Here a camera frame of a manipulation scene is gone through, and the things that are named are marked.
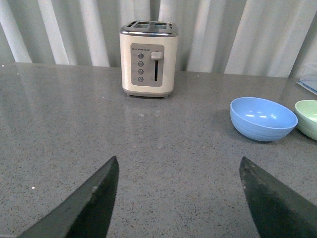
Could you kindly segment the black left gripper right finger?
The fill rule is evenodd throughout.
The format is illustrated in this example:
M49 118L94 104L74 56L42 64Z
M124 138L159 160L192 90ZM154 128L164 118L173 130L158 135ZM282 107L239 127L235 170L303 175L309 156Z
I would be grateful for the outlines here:
M315 238L317 207L247 157L240 179L253 222L262 238Z

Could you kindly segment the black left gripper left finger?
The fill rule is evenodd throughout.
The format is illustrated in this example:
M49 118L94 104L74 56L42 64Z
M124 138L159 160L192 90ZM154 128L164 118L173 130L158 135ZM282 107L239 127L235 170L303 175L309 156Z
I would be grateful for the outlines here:
M111 157L22 238L104 238L115 204L119 163Z

